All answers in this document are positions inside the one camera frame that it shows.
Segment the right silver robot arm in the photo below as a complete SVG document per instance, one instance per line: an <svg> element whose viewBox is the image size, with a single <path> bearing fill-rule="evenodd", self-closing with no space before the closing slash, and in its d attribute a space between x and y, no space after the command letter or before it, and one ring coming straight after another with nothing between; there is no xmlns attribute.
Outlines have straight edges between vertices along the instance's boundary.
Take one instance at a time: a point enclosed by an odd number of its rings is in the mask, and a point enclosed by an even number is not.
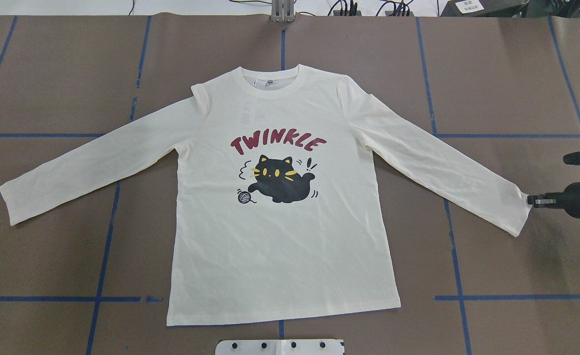
<svg viewBox="0 0 580 355"><path fill-rule="evenodd" d="M534 208L562 209L569 216L580 219L580 182L569 184L562 192L529 195L527 202Z"/></svg>

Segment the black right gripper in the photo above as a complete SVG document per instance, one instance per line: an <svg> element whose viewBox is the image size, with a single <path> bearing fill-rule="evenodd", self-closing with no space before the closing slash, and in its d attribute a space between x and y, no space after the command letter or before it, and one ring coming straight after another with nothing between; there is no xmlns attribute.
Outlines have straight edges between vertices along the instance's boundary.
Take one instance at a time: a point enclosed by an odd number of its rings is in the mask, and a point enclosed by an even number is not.
<svg viewBox="0 0 580 355"><path fill-rule="evenodd" d="M580 218L580 182L574 182L567 186L556 198L547 195L529 195L527 202L533 207L548 207L556 205L570 216Z"/></svg>

